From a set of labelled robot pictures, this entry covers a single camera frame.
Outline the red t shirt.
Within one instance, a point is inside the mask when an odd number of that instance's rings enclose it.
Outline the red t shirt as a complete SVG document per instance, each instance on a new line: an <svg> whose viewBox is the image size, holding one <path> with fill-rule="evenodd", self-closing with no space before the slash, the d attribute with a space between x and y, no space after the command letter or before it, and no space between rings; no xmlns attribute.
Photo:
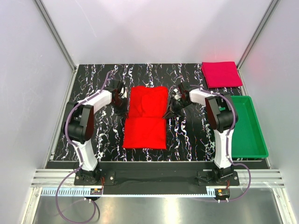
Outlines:
<svg viewBox="0 0 299 224"><path fill-rule="evenodd" d="M167 103L168 89L165 86L131 89L124 148L166 149L166 119L163 116Z"/></svg>

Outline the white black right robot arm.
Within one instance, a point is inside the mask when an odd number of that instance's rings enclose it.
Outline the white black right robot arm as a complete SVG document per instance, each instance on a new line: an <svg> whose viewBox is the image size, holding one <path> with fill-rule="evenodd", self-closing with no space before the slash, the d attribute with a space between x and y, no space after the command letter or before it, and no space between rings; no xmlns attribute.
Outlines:
<svg viewBox="0 0 299 224"><path fill-rule="evenodd" d="M171 93L164 119L182 116L182 109L191 104L199 104L206 108L207 121L214 131L215 158L212 171L206 178L199 179L218 185L227 184L233 176L232 137L238 121L231 96L229 93L215 93L204 90L199 85L181 82Z"/></svg>

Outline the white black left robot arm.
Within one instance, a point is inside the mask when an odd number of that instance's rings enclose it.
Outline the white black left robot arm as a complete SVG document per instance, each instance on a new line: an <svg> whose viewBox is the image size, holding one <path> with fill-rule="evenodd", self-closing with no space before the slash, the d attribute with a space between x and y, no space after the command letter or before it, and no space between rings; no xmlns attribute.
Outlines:
<svg viewBox="0 0 299 224"><path fill-rule="evenodd" d="M75 177L77 181L91 185L103 181L99 162L93 153L91 138L94 131L94 115L107 105L114 108L116 115L128 117L127 90L122 81L113 79L108 86L85 99L78 102L69 101L66 104L61 131L73 145L79 159Z"/></svg>

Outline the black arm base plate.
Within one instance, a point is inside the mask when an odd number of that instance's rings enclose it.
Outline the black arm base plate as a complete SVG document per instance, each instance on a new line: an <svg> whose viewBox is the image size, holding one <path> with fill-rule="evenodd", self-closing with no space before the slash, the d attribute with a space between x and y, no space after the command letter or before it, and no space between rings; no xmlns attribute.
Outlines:
<svg viewBox="0 0 299 224"><path fill-rule="evenodd" d="M104 187L104 195L190 195L207 193L207 186L226 186L213 162L100 162L96 179L76 173L75 185Z"/></svg>

